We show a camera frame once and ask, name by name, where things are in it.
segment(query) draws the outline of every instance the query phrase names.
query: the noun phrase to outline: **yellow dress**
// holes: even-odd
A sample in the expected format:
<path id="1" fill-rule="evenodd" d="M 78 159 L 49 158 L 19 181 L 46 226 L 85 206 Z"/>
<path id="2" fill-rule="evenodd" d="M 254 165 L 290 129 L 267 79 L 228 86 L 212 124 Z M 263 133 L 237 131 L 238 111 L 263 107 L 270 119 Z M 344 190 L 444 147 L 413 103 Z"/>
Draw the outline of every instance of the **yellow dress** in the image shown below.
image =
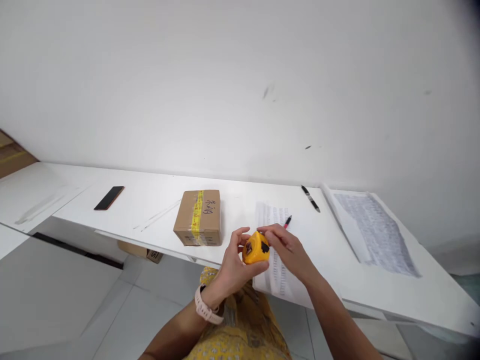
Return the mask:
<path id="1" fill-rule="evenodd" d="M 200 284 L 208 285 L 217 270 L 205 267 Z M 185 359 L 292 359 L 264 294 L 249 281 L 223 302 L 224 320 L 207 326 Z"/>

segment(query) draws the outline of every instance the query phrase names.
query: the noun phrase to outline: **white wall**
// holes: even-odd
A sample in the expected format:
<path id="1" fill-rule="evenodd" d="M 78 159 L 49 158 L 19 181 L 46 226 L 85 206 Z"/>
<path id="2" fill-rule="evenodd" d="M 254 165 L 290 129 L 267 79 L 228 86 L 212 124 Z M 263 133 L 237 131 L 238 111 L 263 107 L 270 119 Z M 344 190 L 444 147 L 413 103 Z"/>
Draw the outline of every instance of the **white wall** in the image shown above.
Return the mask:
<path id="1" fill-rule="evenodd" d="M 42 161 L 324 181 L 426 246 L 477 236 L 479 37 L 448 3 L 4 0 L 0 128 Z"/>

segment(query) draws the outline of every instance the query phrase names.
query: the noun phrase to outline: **smartphone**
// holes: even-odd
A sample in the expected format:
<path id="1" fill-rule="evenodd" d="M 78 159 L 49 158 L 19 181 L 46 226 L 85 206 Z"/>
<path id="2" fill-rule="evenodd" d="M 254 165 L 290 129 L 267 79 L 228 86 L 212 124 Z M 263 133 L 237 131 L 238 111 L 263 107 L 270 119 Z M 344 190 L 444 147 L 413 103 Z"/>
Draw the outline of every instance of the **smartphone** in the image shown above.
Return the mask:
<path id="1" fill-rule="evenodd" d="M 110 205 L 112 205 L 112 203 L 115 201 L 115 199 L 120 195 L 123 189 L 125 189 L 125 186 L 112 187 L 93 210 L 107 210 Z"/>

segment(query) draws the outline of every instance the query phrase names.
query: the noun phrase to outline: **person's right hand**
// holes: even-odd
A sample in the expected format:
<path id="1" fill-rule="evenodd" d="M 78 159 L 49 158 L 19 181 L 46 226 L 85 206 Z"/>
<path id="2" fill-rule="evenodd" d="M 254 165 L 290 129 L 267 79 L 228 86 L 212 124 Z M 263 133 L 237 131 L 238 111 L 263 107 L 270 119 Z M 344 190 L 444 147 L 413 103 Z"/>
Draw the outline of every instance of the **person's right hand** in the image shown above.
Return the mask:
<path id="1" fill-rule="evenodd" d="M 302 283 L 319 273 L 298 237 L 288 232 L 283 226 L 276 223 L 261 226 L 257 230 L 264 233 L 268 243 L 278 253 L 287 269 Z"/>

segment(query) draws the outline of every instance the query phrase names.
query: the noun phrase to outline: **pen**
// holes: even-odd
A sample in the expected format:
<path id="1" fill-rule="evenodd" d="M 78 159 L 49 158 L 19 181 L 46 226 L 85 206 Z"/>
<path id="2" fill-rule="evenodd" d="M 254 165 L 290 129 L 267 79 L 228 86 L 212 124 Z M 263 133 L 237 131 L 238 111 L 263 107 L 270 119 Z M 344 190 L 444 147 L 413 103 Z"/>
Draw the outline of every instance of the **pen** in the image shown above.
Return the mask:
<path id="1" fill-rule="evenodd" d="M 307 190 L 307 188 L 303 185 L 300 185 L 301 186 L 301 189 L 303 190 L 303 192 L 305 193 L 306 197 L 308 198 L 308 200 L 310 200 L 311 204 L 313 205 L 313 207 L 315 208 L 315 210 L 317 210 L 318 212 L 320 212 L 320 209 L 319 209 L 319 206 L 317 205 L 317 203 L 312 199 L 312 197 L 310 196 L 310 193 L 309 191 Z"/>
<path id="2" fill-rule="evenodd" d="M 284 228 L 284 229 L 286 229 L 286 228 L 289 226 L 290 220 L 292 220 L 292 215 L 290 215 L 290 216 L 288 217 L 288 219 L 285 221 L 285 225 L 283 225 L 283 228 Z"/>

